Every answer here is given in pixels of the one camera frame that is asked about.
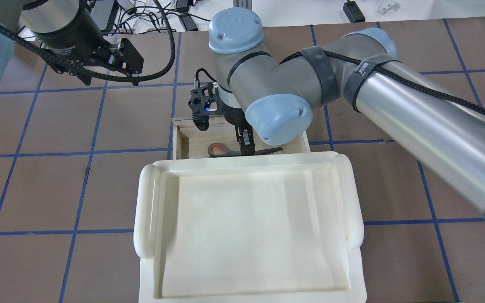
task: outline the black cable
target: black cable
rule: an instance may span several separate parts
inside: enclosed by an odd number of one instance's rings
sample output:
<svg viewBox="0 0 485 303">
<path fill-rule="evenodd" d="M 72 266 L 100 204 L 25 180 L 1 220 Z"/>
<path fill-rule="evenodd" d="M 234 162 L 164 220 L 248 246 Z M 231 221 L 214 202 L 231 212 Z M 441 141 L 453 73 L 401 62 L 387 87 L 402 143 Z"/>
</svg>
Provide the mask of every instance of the black cable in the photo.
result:
<svg viewBox="0 0 485 303">
<path fill-rule="evenodd" d="M 160 6 L 158 3 L 158 0 L 153 0 L 157 6 Z M 170 40 L 170 59 L 167 63 L 167 65 L 160 70 L 159 72 L 156 72 L 154 74 L 146 75 L 146 76 L 140 76 L 140 77 L 116 77 L 113 75 L 106 75 L 102 73 L 97 73 L 93 72 L 89 69 L 85 69 L 81 65 L 77 65 L 74 63 L 71 63 L 67 60 L 63 60 L 54 54 L 48 52 L 47 50 L 44 50 L 42 48 L 38 48 L 37 46 L 34 46 L 33 44 L 27 42 L 24 40 L 22 37 L 16 35 L 6 27 L 0 25 L 0 33 L 7 38 L 10 38 L 10 40 L 13 40 L 14 42 L 18 43 L 19 45 L 23 46 L 27 50 L 30 50 L 31 52 L 38 54 L 40 57 L 42 57 L 46 61 L 50 61 L 53 63 L 56 63 L 58 65 L 61 65 L 71 71 L 74 71 L 77 74 L 85 75 L 87 77 L 96 77 L 101 80 L 108 80 L 108 81 L 116 81 L 116 82 L 135 82 L 135 81 L 149 81 L 152 79 L 157 79 L 158 77 L 161 77 L 165 74 L 168 73 L 168 71 L 171 69 L 173 66 L 173 62 L 175 61 L 175 39 L 173 38 L 173 32 L 171 31 L 171 26 L 168 21 L 168 17 L 166 16 L 166 13 L 164 10 L 161 8 L 160 9 L 160 14 L 162 15 L 162 19 L 166 21 L 166 28 L 168 29 L 168 38 Z"/>
<path fill-rule="evenodd" d="M 207 75 L 207 77 L 209 77 L 210 80 L 212 80 L 213 82 L 216 82 L 216 79 L 214 79 L 214 77 L 212 77 L 212 75 L 210 75 L 210 73 L 208 73 L 207 69 L 203 69 L 203 68 L 198 69 L 196 71 L 196 75 L 195 75 L 196 79 L 200 78 L 199 77 L 200 72 L 204 72 Z"/>
<path fill-rule="evenodd" d="M 356 65 L 359 65 L 362 62 L 362 60 L 350 58 L 350 57 L 347 57 L 347 56 L 344 56 L 342 54 L 338 54 L 338 53 L 335 53 L 335 52 L 329 52 L 327 50 L 324 50 L 324 52 L 327 55 L 327 57 L 335 58 L 335 59 L 338 59 L 338 60 L 342 60 L 342 61 L 345 61 L 345 62 L 356 64 Z M 293 53 L 290 56 L 283 59 L 280 64 L 285 63 L 285 62 L 287 62 L 291 59 L 298 58 L 300 56 L 302 56 L 302 54 L 300 52 Z M 440 98 L 442 100 L 446 100 L 448 102 L 455 103 L 457 105 L 465 107 L 466 109 L 470 109 L 471 111 L 474 111 L 476 113 L 479 113 L 479 114 L 485 116 L 485 108 L 483 108 L 483 107 L 481 107 L 477 104 L 463 100 L 462 98 L 458 98 L 456 96 L 452 96 L 452 95 L 449 95 L 449 94 L 446 94 L 446 93 L 443 93 L 443 92 L 439 92 L 438 90 L 433 90 L 431 88 L 427 88 L 424 85 L 420 85 L 416 82 L 412 82 L 408 79 L 405 79 L 404 77 L 402 77 L 402 76 L 400 76 L 400 75 L 398 75 L 398 74 L 396 74 L 392 71 L 389 71 L 388 69 L 385 69 L 382 66 L 378 66 L 374 70 L 376 72 L 382 74 L 382 75 L 385 75 L 385 76 L 391 78 L 392 80 L 394 80 L 396 82 L 399 82 L 399 83 L 407 86 L 408 88 L 418 90 L 419 92 L 422 92 L 422 93 L 427 94 L 429 96 L 433 96 L 435 98 Z"/>
<path fill-rule="evenodd" d="M 148 5 L 144 5 L 144 6 L 135 6 L 133 8 L 129 8 L 127 10 L 125 10 L 123 13 L 121 13 L 121 15 L 119 16 L 120 20 L 123 18 L 124 15 L 127 15 L 129 11 L 133 10 L 134 8 L 156 8 L 158 9 L 158 6 L 148 6 Z M 173 10 L 171 8 L 164 8 L 165 11 L 169 11 L 169 12 L 179 12 L 177 10 Z M 183 13 L 183 15 L 189 15 L 189 16 L 192 16 L 192 17 L 195 17 L 197 19 L 201 19 L 201 20 L 204 20 L 204 21 L 207 21 L 209 22 L 210 20 L 209 19 L 206 19 L 206 18 L 203 18 L 203 17 L 200 17 L 200 16 L 197 16 L 197 15 L 194 15 L 192 13 Z"/>
</svg>

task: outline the robotic arm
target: robotic arm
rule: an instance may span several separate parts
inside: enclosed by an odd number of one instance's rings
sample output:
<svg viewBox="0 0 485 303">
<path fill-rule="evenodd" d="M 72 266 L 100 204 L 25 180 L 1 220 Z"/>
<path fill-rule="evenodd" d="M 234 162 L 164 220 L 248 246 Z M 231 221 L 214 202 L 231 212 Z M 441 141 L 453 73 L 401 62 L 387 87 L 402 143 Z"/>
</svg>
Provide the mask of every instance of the robotic arm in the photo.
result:
<svg viewBox="0 0 485 303">
<path fill-rule="evenodd" d="M 259 17 L 244 8 L 219 12 L 209 26 L 219 76 L 214 98 L 223 100 L 223 107 L 242 109 L 263 142 L 293 140 L 312 122 L 312 109 L 343 96 L 485 218 L 485 109 L 442 93 L 402 64 L 381 29 L 305 48 L 281 64 L 263 37 Z M 191 98 L 189 105 L 203 130 L 208 113 L 196 101 Z"/>
<path fill-rule="evenodd" d="M 139 76 L 143 58 L 130 40 L 122 38 L 110 44 L 102 37 L 81 0 L 0 0 L 0 80 L 14 51 L 14 42 L 42 57 L 56 73 L 69 73 L 85 85 L 92 77 L 130 82 L 156 79 L 166 74 L 175 60 L 175 42 L 167 17 L 158 0 L 154 0 L 168 29 L 171 57 L 158 73 Z M 37 48 L 16 35 L 18 21 L 22 21 L 48 48 Z M 101 66 L 122 73 L 116 77 L 96 73 L 85 66 Z"/>
</svg>

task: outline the power adapter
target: power adapter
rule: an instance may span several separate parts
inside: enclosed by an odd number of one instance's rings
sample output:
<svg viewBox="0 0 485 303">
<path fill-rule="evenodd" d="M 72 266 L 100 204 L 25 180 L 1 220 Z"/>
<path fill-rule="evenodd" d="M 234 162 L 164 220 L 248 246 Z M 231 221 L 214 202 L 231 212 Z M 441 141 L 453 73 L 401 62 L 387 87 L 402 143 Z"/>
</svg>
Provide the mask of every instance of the power adapter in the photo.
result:
<svg viewBox="0 0 485 303">
<path fill-rule="evenodd" d="M 360 8 L 358 8 L 358 5 L 354 1 L 348 0 L 348 2 L 345 2 L 343 10 L 351 23 L 364 22 L 366 20 L 366 17 L 364 17 Z"/>
</svg>

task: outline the white plastic tray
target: white plastic tray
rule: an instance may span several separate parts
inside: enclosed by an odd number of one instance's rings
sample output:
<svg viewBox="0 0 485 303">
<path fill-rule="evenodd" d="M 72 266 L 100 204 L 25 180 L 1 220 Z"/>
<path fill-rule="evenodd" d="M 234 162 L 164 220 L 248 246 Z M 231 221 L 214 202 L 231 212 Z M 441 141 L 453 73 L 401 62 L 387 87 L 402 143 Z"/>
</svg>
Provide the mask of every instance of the white plastic tray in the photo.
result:
<svg viewBox="0 0 485 303">
<path fill-rule="evenodd" d="M 333 151 L 143 168 L 140 302 L 366 301 L 352 166 Z"/>
</svg>

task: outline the floor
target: floor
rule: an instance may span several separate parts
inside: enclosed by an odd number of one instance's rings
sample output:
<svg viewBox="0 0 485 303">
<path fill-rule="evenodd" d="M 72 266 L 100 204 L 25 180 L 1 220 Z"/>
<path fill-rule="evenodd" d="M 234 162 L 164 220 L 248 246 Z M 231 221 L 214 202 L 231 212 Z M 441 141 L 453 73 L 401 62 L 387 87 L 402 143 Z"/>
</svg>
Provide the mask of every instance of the floor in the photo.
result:
<svg viewBox="0 0 485 303">
<path fill-rule="evenodd" d="M 405 64 L 485 106 L 485 17 L 271 27 L 264 43 L 280 61 L 375 26 Z M 207 34 L 177 33 L 173 69 L 136 88 L 85 87 L 17 47 L 0 84 L 0 302 L 137 301 L 138 176 L 171 157 L 170 117 L 189 115 L 196 69 L 213 71 Z M 131 40 L 144 73 L 168 61 L 165 34 Z M 368 302 L 485 302 L 480 213 L 342 99 L 315 110 L 308 137 L 353 163 Z"/>
</svg>

